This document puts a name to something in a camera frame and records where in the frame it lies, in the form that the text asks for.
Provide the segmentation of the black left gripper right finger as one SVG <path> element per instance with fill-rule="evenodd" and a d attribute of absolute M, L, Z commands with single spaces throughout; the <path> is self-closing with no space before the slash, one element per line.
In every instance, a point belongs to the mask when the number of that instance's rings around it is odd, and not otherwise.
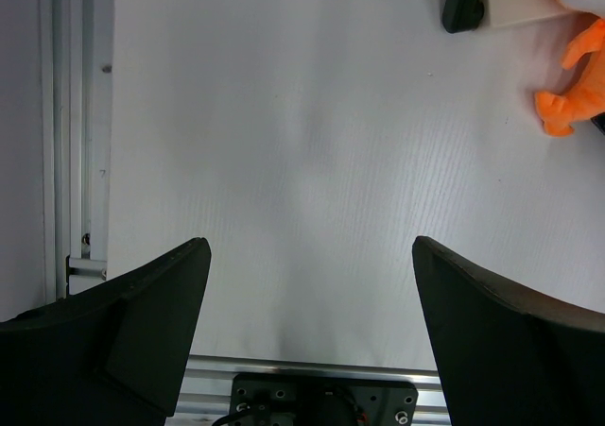
<path fill-rule="evenodd" d="M 454 425 L 601 425 L 604 315 L 474 264 L 432 238 L 415 281 Z"/>

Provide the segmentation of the orange shark plush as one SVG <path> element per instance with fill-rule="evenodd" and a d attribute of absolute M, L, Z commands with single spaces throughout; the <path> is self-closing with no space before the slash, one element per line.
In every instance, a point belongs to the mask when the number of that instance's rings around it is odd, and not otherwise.
<path fill-rule="evenodd" d="M 577 81 L 563 94 L 539 91 L 534 95 L 535 110 L 544 132 L 553 137 L 569 136 L 573 125 L 591 120 L 604 112 L 604 0 L 556 0 L 568 10 L 590 14 L 595 20 L 580 32 L 562 54 L 565 70 L 589 58 Z"/>

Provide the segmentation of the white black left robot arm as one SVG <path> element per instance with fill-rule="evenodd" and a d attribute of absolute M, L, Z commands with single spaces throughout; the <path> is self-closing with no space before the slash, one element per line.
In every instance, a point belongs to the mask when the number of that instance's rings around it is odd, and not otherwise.
<path fill-rule="evenodd" d="M 162 425 L 185 376 L 212 253 L 192 239 L 125 275 L 1 325 L 5 425 Z M 604 316 L 418 237 L 412 259 L 455 425 L 600 425 Z M 221 425 L 408 425 L 415 383 L 235 375 Z"/>

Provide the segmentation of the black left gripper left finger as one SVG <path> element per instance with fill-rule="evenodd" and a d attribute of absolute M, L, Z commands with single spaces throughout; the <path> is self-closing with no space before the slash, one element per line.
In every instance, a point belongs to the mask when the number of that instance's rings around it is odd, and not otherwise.
<path fill-rule="evenodd" d="M 163 425 L 175 414 L 211 264 L 194 238 L 1 324 L 4 425 Z"/>

